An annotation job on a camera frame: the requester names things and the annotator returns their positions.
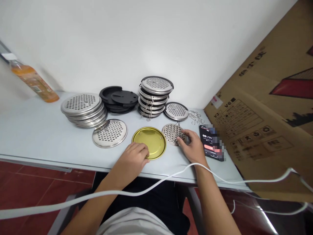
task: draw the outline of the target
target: white wall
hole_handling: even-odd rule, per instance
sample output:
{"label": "white wall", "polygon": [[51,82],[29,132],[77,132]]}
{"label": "white wall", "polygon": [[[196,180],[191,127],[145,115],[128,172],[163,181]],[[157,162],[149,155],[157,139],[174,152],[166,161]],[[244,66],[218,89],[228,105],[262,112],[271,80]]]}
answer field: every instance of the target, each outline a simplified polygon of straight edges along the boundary
{"label": "white wall", "polygon": [[34,95],[35,93],[0,59],[0,114]]}
{"label": "white wall", "polygon": [[137,92],[158,75],[204,108],[295,2],[1,0],[0,40],[56,90]]}

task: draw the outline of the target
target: cardboard box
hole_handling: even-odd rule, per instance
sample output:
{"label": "cardboard box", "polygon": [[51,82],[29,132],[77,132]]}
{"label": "cardboard box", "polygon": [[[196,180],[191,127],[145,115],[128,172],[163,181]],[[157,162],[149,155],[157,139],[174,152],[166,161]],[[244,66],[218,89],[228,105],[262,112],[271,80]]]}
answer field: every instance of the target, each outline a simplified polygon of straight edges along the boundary
{"label": "cardboard box", "polygon": [[[313,2],[299,0],[204,109],[245,179],[294,168],[313,187]],[[300,177],[251,183],[263,198],[313,201]]]}

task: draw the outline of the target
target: phone screen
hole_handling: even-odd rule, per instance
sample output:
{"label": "phone screen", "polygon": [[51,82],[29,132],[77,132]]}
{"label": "phone screen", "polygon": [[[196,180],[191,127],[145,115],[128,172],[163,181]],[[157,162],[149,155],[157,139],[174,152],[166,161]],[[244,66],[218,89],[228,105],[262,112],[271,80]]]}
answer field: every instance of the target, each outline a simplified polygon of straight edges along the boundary
{"label": "phone screen", "polygon": [[222,150],[220,149],[219,144],[216,143],[217,138],[215,135],[213,135],[210,130],[203,125],[199,126],[199,131],[206,156],[218,159],[218,156],[222,155]]}

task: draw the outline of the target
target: white cable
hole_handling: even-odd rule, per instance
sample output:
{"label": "white cable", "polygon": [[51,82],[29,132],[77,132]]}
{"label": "white cable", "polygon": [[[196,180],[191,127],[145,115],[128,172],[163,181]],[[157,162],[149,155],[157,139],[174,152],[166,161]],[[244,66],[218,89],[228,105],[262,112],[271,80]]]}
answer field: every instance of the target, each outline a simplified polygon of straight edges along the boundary
{"label": "white cable", "polygon": [[305,187],[308,188],[308,190],[310,190],[313,193],[313,188],[310,185],[308,185],[307,182],[305,182],[302,177],[300,177],[300,181],[304,184]]}
{"label": "white cable", "polygon": [[245,194],[247,194],[247,195],[249,195],[249,196],[251,196],[251,197],[254,197],[254,198],[256,198],[256,199],[261,199],[261,200],[271,200],[271,199],[268,199],[268,198],[260,198],[260,197],[256,197],[256,196],[253,196],[253,195],[251,195],[250,193],[247,193],[247,192],[243,192],[243,193],[245,193]]}
{"label": "white cable", "polygon": [[26,215],[41,214],[41,213],[57,211],[57,210],[75,205],[75,204],[80,203],[82,201],[86,201],[86,200],[89,200],[89,199],[92,199],[95,197],[100,197],[100,196],[105,196],[105,195],[140,196],[140,195],[143,195],[143,194],[149,192],[150,190],[152,190],[153,188],[158,186],[163,181],[165,181],[165,180],[167,180],[173,176],[176,176],[178,174],[183,173],[187,168],[189,168],[193,165],[200,165],[200,166],[204,167],[206,170],[211,172],[217,178],[219,178],[220,180],[222,180],[226,183],[229,183],[229,184],[251,183],[251,182],[270,182],[270,183],[278,182],[278,181],[285,179],[290,174],[290,172],[292,172],[292,168],[288,168],[288,170],[281,177],[274,179],[274,180],[243,180],[243,181],[237,181],[237,182],[229,182],[229,181],[226,181],[226,180],[220,178],[218,175],[216,175],[210,169],[206,168],[205,166],[201,165],[200,163],[192,163],[192,164],[189,164],[188,166],[186,166],[182,171],[174,173],[170,176],[167,176],[167,177],[159,180],[157,183],[155,183],[154,185],[152,185],[151,187],[147,188],[146,190],[144,190],[142,192],[130,193],[130,192],[124,192],[124,191],[118,191],[118,190],[109,190],[109,191],[102,191],[102,192],[98,192],[98,193],[89,194],[89,195],[86,195],[86,196],[83,196],[80,198],[76,198],[76,199],[71,200],[71,201],[67,201],[67,202],[63,202],[63,203],[59,203],[59,204],[55,204],[55,205],[0,210],[0,219],[10,219],[10,218],[16,218],[16,217],[21,217],[21,216],[26,216]]}
{"label": "white cable", "polygon": [[240,201],[237,201],[237,200],[234,200],[234,201],[239,202],[240,204],[242,204],[242,205],[244,205],[244,206],[246,206],[246,207],[248,207],[248,208],[250,208],[250,209],[254,209],[254,210],[256,210],[256,211],[262,211],[262,212],[265,212],[265,213],[269,213],[269,214],[278,214],[278,215],[295,215],[295,214],[298,214],[298,213],[304,211],[304,210],[308,207],[308,203],[305,202],[305,203],[303,204],[303,206],[302,206],[301,208],[299,208],[298,210],[296,210],[296,211],[293,211],[293,212],[286,212],[286,213],[280,213],[280,212],[273,212],[273,211],[264,211],[264,210],[261,210],[261,209],[255,208],[255,207],[248,206],[248,205],[246,205],[246,204],[244,204],[244,203],[242,203],[242,202],[240,202]]}
{"label": "white cable", "polygon": [[236,209],[236,205],[235,205],[235,200],[234,201],[234,209],[232,210],[231,214],[233,214],[235,212],[235,209]]}

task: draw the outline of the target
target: person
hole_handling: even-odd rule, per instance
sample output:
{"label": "person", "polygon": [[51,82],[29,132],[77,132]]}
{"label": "person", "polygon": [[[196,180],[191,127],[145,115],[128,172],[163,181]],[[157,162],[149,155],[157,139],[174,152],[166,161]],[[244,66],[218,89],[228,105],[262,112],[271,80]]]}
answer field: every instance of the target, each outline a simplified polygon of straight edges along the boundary
{"label": "person", "polygon": [[[199,136],[191,130],[182,132],[191,140],[186,145],[181,138],[177,138],[186,157],[192,163],[200,163],[209,168]],[[138,177],[143,167],[149,163],[145,158],[148,155],[149,150],[145,144],[128,145],[95,192],[140,192],[150,187],[157,180]],[[213,175],[199,165],[195,165],[195,170],[206,233],[240,234]],[[141,196],[107,195],[90,199],[62,235],[187,234],[190,223],[177,206],[174,185],[172,181],[164,181]]]}

